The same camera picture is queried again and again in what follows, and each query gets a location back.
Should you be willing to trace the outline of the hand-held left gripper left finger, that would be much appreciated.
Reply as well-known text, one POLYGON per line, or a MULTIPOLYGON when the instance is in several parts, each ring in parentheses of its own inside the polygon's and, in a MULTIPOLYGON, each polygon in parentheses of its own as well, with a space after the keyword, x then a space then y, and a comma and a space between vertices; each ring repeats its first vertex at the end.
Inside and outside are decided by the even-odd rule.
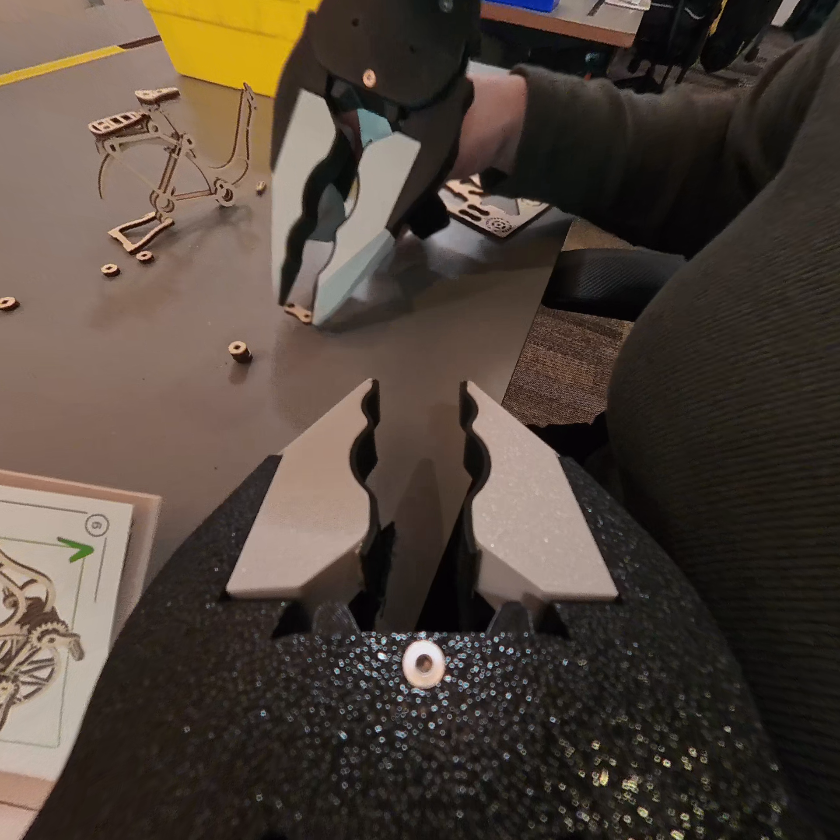
POLYGON ((365 481, 376 464, 379 383, 367 379, 280 453, 226 593, 237 600, 350 603, 379 529, 365 481))

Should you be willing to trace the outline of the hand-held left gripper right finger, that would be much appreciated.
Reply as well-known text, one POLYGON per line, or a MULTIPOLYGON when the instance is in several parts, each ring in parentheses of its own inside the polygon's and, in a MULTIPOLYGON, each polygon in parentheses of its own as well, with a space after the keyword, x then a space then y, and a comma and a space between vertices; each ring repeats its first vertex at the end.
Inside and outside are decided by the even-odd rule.
POLYGON ((464 381, 459 421, 471 483, 463 523, 467 592, 498 609, 518 602, 614 602, 618 591, 557 453, 464 381))

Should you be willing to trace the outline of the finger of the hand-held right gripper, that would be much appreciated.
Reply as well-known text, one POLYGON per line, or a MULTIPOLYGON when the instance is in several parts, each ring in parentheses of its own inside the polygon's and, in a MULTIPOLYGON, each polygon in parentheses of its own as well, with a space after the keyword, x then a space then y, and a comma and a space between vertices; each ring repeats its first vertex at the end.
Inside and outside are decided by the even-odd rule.
MULTIPOLYGON (((272 171, 271 270, 275 300, 284 306, 302 265, 302 252, 319 223, 323 193, 355 155, 327 102, 301 89, 272 171)), ((318 277, 314 308, 340 308, 361 276, 361 226, 354 214, 335 230, 330 259, 318 277)))
POLYGON ((318 278, 314 326, 326 324, 393 248, 395 237, 387 225, 420 147, 402 133, 391 133, 364 149, 353 211, 339 227, 331 258, 318 278))

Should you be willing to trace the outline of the wooden gear parts sheet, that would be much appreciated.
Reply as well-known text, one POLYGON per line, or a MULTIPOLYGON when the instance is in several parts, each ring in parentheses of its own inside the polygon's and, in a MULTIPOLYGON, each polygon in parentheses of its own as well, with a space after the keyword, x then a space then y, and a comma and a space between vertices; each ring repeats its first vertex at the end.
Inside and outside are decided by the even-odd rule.
POLYGON ((497 242, 510 239, 551 209, 530 199, 490 194, 478 175, 446 182, 438 196, 452 219, 497 242))

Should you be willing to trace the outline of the person's right hand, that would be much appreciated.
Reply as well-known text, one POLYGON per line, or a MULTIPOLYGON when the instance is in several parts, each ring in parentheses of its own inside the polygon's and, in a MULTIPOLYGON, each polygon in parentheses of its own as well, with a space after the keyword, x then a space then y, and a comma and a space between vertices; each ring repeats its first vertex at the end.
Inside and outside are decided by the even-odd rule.
POLYGON ((493 170, 512 172, 522 136, 528 91, 512 73, 470 73, 474 98, 462 122, 451 180, 493 170))

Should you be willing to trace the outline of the yellow plastic bin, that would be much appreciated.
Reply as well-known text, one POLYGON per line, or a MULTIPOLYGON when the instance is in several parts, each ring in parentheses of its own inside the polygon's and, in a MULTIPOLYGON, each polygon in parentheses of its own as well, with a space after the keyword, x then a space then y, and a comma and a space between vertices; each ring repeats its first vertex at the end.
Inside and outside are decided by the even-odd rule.
POLYGON ((284 64, 319 1, 145 1, 174 69, 273 97, 284 64))

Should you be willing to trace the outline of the long wooden desk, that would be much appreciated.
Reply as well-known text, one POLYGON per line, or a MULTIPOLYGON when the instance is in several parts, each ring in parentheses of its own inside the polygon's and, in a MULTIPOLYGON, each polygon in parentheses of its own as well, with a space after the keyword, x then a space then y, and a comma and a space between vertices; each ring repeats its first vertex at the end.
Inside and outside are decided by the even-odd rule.
POLYGON ((633 45, 644 14, 595 1, 562 1, 548 13, 494 2, 482 2, 480 9, 485 20, 618 48, 633 45))

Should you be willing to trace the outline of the person's dark clothed body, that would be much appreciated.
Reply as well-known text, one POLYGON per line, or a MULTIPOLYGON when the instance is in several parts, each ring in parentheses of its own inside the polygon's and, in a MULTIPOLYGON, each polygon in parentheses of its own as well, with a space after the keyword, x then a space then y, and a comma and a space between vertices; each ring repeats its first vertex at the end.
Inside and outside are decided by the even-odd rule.
POLYGON ((692 580, 804 810, 838 838, 838 171, 789 160, 636 321, 626 506, 692 580))

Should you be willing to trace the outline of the illustrated instruction booklet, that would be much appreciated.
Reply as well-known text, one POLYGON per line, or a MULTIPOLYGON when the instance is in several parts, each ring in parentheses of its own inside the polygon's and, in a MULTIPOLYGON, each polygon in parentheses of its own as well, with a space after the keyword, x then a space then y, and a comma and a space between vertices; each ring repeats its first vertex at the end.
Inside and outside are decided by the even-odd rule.
POLYGON ((2 470, 2 773, 58 780, 160 513, 155 495, 2 470))

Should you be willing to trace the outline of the black mesh chair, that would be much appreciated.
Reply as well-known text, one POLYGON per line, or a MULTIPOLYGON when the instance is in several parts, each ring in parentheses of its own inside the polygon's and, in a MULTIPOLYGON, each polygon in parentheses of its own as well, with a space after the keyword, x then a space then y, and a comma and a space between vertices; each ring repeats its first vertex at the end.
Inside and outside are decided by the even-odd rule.
POLYGON ((686 263, 644 248, 560 252, 542 294, 545 308, 634 322, 686 263))

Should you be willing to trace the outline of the wooden bicycle frame model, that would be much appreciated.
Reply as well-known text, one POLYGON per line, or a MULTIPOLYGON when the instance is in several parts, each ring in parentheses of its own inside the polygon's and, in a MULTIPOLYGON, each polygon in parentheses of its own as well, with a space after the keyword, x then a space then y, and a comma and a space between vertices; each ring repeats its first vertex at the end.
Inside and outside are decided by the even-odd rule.
POLYGON ((141 89, 134 93, 138 108, 120 112, 89 123, 88 129, 100 157, 98 194, 104 197, 106 172, 110 165, 120 164, 149 187, 151 210, 134 220, 108 231, 130 256, 142 250, 171 228, 179 204, 209 198, 222 208, 235 205, 238 186, 246 178, 250 164, 250 130, 256 111, 256 95, 244 83, 238 100, 238 112, 232 150, 225 163, 210 165, 196 150, 193 137, 176 128, 165 107, 177 100, 177 87, 141 89), (152 180, 130 165, 127 152, 136 147, 158 145, 166 152, 163 170, 152 180), (203 180, 203 188, 178 192, 175 174, 180 164, 193 165, 203 180))

